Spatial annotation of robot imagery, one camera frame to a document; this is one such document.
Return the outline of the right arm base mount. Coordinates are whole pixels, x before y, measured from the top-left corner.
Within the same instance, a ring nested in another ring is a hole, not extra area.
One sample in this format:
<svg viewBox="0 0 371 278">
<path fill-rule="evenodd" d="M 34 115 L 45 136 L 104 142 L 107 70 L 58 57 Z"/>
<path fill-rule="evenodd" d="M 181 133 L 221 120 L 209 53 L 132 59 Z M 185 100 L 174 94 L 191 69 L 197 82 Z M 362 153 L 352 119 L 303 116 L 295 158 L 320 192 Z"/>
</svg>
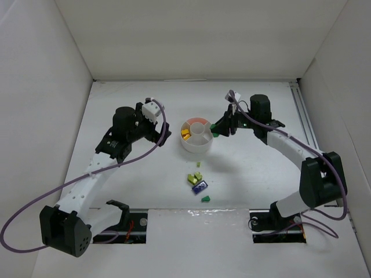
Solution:
<svg viewBox="0 0 371 278">
<path fill-rule="evenodd" d="M 300 214 L 274 218 L 269 210 L 250 210 L 248 227 L 253 243 L 306 243 Z"/>
</svg>

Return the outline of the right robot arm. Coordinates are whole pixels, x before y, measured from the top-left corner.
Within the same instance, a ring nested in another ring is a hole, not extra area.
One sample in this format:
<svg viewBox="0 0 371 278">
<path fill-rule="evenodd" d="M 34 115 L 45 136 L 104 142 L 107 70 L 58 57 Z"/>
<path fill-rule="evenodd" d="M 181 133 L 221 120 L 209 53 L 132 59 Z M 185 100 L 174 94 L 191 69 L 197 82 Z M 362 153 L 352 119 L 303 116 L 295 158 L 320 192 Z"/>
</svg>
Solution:
<svg viewBox="0 0 371 278">
<path fill-rule="evenodd" d="M 239 95 L 230 90 L 225 99 L 229 102 L 224 115 L 211 126 L 214 135 L 229 137 L 238 129 L 251 129 L 256 138 L 288 158 L 299 170 L 299 188 L 291 195 L 273 202 L 269 211 L 258 217 L 256 231 L 281 231 L 289 221 L 303 212 L 318 211 L 318 207 L 337 199 L 343 201 L 343 214 L 347 215 L 347 185 L 340 155 L 322 152 L 285 131 L 285 125 L 273 119 L 270 100 L 266 95 L 255 94 L 244 111 Z"/>
</svg>

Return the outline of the dark green lego slope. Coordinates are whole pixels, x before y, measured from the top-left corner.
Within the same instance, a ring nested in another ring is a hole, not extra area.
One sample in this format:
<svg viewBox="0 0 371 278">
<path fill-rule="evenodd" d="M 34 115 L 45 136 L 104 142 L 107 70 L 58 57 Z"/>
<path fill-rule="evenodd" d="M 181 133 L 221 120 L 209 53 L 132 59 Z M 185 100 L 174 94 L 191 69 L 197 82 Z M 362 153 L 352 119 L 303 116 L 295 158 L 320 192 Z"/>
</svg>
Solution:
<svg viewBox="0 0 371 278">
<path fill-rule="evenodd" d="M 205 196 L 201 199 L 201 202 L 202 203 L 209 203 L 210 202 L 210 197 L 209 196 Z"/>
</svg>

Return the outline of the lime lego slope brick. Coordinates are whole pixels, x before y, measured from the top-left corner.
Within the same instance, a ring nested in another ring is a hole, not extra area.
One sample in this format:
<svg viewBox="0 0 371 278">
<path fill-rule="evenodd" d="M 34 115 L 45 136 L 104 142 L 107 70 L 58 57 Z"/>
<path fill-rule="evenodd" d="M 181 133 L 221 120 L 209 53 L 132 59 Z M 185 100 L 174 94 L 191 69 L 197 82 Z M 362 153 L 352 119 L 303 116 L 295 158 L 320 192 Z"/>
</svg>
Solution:
<svg viewBox="0 0 371 278">
<path fill-rule="evenodd" d="M 194 177 L 195 177 L 198 181 L 202 180 L 202 178 L 203 178 L 203 176 L 202 176 L 202 174 L 201 174 L 200 172 L 196 172 L 196 173 L 194 174 Z"/>
</svg>

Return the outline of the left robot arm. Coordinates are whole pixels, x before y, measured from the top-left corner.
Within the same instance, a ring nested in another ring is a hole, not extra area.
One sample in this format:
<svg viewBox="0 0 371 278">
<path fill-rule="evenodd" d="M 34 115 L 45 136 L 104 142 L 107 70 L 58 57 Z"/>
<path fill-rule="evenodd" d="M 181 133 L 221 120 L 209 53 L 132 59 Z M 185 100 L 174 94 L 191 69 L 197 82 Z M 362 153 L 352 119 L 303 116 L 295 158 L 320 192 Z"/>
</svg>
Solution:
<svg viewBox="0 0 371 278">
<path fill-rule="evenodd" d="M 163 122 L 160 132 L 156 131 L 157 118 L 164 115 L 164 106 L 153 98 L 137 103 L 135 108 L 116 109 L 112 126 L 96 147 L 85 175 L 77 178 L 53 207 L 45 206 L 40 212 L 44 245 L 78 258 L 99 233 L 127 226 L 130 218 L 127 204 L 109 200 L 95 213 L 89 209 L 113 173 L 129 164 L 126 158 L 136 141 L 145 138 L 156 147 L 163 146 L 171 135 L 167 122 Z"/>
</svg>

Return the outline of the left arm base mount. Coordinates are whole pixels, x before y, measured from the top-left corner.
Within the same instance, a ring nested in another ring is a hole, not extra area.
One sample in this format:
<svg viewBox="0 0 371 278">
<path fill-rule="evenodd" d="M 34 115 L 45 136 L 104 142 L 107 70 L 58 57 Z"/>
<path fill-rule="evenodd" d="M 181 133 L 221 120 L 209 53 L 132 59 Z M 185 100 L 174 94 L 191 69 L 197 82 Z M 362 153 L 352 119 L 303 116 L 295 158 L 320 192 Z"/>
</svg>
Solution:
<svg viewBox="0 0 371 278">
<path fill-rule="evenodd" d="M 131 210 L 125 227 L 112 226 L 93 238 L 93 244 L 146 244 L 148 210 Z"/>
</svg>

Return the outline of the white divided round container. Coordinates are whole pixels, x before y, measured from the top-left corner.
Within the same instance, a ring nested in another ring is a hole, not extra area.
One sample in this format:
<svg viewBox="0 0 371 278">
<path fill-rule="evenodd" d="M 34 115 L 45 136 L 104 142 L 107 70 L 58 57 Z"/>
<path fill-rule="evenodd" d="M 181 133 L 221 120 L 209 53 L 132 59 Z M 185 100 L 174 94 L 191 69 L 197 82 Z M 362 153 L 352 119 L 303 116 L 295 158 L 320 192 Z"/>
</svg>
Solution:
<svg viewBox="0 0 371 278">
<path fill-rule="evenodd" d="M 204 118 L 187 119 L 180 128 L 180 142 L 183 148 L 190 152 L 201 154 L 207 152 L 213 142 L 213 134 L 210 130 L 211 123 Z M 191 137 L 185 141 L 181 131 L 188 129 Z"/>
</svg>

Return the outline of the blue lego plate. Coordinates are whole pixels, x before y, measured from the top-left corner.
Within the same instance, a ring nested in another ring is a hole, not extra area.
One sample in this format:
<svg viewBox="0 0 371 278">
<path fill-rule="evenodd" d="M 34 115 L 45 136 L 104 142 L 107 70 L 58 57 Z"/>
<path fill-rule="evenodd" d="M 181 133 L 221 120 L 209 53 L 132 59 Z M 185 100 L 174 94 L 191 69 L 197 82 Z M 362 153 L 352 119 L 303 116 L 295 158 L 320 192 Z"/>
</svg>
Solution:
<svg viewBox="0 0 371 278">
<path fill-rule="evenodd" d="M 205 190 L 208 187 L 208 184 L 205 181 L 200 181 L 195 186 L 192 187 L 192 191 L 195 195 L 201 193 L 203 190 Z"/>
</svg>

